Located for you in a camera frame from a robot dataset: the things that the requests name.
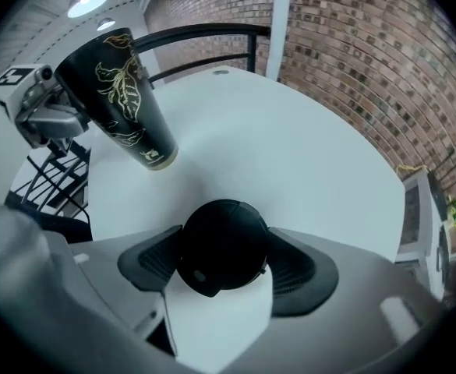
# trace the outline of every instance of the black cup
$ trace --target black cup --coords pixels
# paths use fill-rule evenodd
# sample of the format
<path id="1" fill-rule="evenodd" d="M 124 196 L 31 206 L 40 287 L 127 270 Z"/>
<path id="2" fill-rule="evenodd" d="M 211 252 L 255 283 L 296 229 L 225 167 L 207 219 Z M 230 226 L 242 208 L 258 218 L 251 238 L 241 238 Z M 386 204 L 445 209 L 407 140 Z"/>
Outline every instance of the black cup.
<path id="1" fill-rule="evenodd" d="M 134 49 L 130 29 L 96 37 L 56 69 L 56 79 L 116 143 L 152 171 L 178 153 L 150 82 Z"/>

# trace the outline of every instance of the ceiling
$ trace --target ceiling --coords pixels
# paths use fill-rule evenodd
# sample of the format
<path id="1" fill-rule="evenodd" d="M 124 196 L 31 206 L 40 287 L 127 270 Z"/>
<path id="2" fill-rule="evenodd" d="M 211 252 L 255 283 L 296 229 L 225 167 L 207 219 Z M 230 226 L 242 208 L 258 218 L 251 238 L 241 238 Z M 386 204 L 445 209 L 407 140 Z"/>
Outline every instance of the ceiling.
<path id="1" fill-rule="evenodd" d="M 57 43 L 87 22 L 110 16 L 122 5 L 141 0 L 107 0 L 80 18 L 66 15 L 71 0 L 19 0 L 0 26 L 0 75 L 11 65 L 38 62 Z"/>

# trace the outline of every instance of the railing post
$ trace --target railing post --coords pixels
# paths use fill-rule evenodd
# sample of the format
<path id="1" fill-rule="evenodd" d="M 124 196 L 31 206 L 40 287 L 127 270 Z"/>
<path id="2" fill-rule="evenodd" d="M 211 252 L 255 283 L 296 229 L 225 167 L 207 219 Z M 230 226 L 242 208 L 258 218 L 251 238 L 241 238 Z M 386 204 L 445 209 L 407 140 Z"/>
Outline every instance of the railing post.
<path id="1" fill-rule="evenodd" d="M 257 50 L 257 35 L 249 34 L 248 39 L 248 53 L 249 57 L 246 63 L 246 70 L 249 72 L 256 72 L 256 50 Z"/>

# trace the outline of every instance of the white pipe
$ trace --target white pipe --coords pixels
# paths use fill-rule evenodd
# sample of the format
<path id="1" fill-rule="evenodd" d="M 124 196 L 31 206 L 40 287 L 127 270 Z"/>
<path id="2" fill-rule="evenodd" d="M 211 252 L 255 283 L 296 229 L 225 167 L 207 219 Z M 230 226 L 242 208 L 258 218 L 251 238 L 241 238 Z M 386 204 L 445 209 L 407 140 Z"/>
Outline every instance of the white pipe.
<path id="1" fill-rule="evenodd" d="M 266 67 L 266 77 L 272 80 L 277 80 L 283 60 L 289 8 L 290 0 L 274 0 L 273 2 L 271 39 Z"/>

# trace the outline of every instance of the white machine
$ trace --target white machine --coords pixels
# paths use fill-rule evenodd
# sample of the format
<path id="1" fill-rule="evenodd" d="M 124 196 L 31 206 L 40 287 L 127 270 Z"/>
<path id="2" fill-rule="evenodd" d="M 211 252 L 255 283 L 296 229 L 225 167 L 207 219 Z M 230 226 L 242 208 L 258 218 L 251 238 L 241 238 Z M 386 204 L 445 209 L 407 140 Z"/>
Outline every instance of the white machine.
<path id="1" fill-rule="evenodd" d="M 45 65 L 13 67 L 0 77 L 4 118 L 32 147 L 65 149 L 83 132 L 87 119 L 77 104 Z M 203 220 L 200 228 L 212 221 Z M 164 289 L 178 268 L 189 270 L 193 289 L 194 281 L 216 283 L 220 274 L 217 257 L 198 257 L 199 249 L 181 269 L 192 241 L 184 231 L 178 225 L 68 245 L 2 206 L 0 315 L 67 372 L 197 372 L 175 359 Z M 397 372 L 444 317 L 424 287 L 372 252 L 291 229 L 263 234 L 258 275 L 270 267 L 270 322 L 223 373 Z M 223 276 L 239 275 L 236 262 L 219 266 Z"/>

